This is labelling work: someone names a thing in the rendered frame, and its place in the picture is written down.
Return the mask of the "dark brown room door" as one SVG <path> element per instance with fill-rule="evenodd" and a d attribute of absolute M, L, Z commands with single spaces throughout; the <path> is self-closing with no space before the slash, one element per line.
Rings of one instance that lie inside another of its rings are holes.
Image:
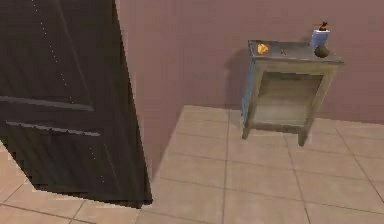
<path fill-rule="evenodd" d="M 0 0 L 0 141 L 37 190 L 152 203 L 116 0 Z"/>

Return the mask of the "dark round ball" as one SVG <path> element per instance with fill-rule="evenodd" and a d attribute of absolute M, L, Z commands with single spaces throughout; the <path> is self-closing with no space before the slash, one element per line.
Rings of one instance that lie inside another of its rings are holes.
<path fill-rule="evenodd" d="M 330 54 L 330 51 L 325 45 L 319 45 L 315 48 L 314 54 L 319 58 L 326 58 Z"/>

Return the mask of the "blue cylinder candle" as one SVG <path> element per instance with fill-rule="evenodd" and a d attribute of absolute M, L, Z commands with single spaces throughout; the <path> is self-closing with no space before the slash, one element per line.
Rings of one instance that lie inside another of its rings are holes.
<path fill-rule="evenodd" d="M 327 22 L 323 22 L 318 29 L 315 29 L 312 32 L 310 45 L 312 47 L 317 47 L 324 45 L 328 39 L 330 31 L 327 29 Z"/>

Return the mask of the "grey wooden side table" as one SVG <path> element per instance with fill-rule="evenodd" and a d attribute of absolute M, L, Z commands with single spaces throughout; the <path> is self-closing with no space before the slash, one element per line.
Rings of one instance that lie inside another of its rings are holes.
<path fill-rule="evenodd" d="M 269 50 L 259 54 L 259 44 Z M 303 146 L 342 59 L 334 53 L 319 58 L 305 42 L 250 40 L 248 50 L 242 137 L 253 129 L 292 133 Z"/>

